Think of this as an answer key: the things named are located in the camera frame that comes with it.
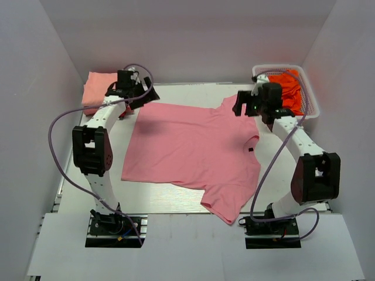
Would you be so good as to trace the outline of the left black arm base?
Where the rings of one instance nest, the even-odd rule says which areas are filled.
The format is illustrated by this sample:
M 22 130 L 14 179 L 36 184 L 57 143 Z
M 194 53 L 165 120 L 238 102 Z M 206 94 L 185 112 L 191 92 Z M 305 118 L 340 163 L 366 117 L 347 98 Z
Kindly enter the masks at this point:
M 141 248 L 146 238 L 148 216 L 132 215 L 130 219 L 118 214 L 90 211 L 86 248 Z

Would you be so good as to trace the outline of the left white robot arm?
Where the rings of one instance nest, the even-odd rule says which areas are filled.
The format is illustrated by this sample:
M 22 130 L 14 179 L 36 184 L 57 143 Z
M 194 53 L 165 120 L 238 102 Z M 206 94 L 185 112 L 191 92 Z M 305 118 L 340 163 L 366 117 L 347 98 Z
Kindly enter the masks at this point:
M 109 133 L 127 109 L 134 110 L 159 100 L 153 76 L 149 74 L 140 81 L 138 74 L 134 68 L 117 71 L 117 80 L 108 86 L 103 101 L 93 106 L 94 115 L 72 131 L 74 165 L 89 183 L 96 212 L 107 215 L 103 225 L 112 234 L 123 229 L 124 219 L 115 214 L 121 207 L 110 179 L 114 156 Z

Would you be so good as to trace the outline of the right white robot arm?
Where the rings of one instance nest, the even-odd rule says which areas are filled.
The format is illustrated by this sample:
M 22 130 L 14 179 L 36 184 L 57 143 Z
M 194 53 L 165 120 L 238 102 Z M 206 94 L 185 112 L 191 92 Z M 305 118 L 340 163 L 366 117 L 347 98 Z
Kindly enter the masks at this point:
M 312 209 L 317 203 L 336 199 L 339 195 L 341 159 L 328 153 L 304 131 L 303 117 L 297 118 L 282 106 L 282 87 L 277 83 L 257 83 L 251 91 L 239 91 L 233 106 L 235 116 L 261 116 L 262 122 L 282 141 L 276 154 L 288 149 L 296 167 L 290 191 L 270 204 L 264 218 L 252 220 L 264 223 L 265 228 L 279 233 L 286 220 Z

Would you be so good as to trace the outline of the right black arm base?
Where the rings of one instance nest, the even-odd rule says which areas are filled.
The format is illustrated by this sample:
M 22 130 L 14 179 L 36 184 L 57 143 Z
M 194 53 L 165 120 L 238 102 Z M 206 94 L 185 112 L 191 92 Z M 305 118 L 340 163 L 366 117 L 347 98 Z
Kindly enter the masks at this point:
M 246 249 L 301 248 L 296 219 L 276 222 L 255 222 L 250 216 L 238 220 L 245 229 Z

